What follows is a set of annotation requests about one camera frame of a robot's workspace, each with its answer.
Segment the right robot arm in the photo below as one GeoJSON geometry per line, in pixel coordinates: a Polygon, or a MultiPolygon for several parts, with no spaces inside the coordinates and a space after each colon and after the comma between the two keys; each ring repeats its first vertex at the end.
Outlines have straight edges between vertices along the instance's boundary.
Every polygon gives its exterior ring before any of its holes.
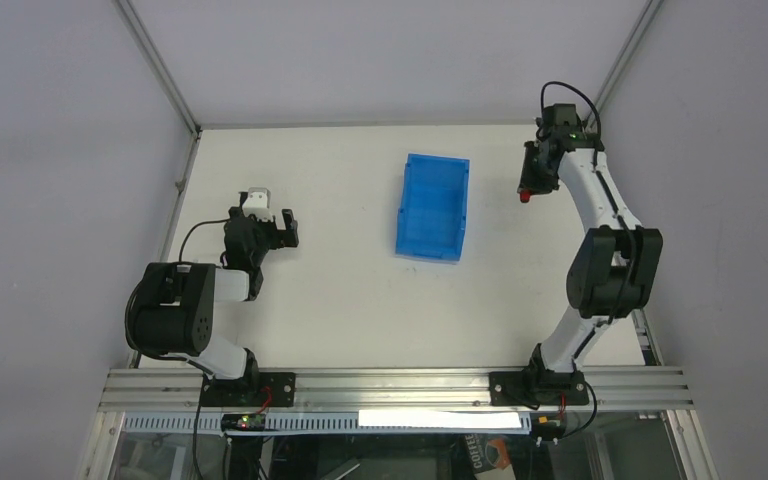
{"type": "Polygon", "coordinates": [[[586,132],[575,105],[543,108],[536,126],[535,139],[524,145],[519,199],[527,203],[565,187],[584,236],[566,276],[568,308],[535,347],[523,383],[529,393],[573,395],[585,388],[579,364],[595,342],[648,303],[664,240],[632,213],[599,134],[586,132]]]}

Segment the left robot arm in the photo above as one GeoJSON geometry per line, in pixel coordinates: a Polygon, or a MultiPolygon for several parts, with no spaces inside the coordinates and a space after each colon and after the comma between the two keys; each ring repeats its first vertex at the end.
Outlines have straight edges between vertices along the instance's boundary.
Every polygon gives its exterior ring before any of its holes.
{"type": "Polygon", "coordinates": [[[259,219],[232,207],[216,223],[223,229],[219,262],[178,258],[146,266],[126,303],[126,341],[144,357],[200,370],[207,391],[268,403],[272,387],[261,377],[255,354],[215,333],[214,308],[258,298],[267,254],[298,246],[298,222],[290,209],[259,219]]]}

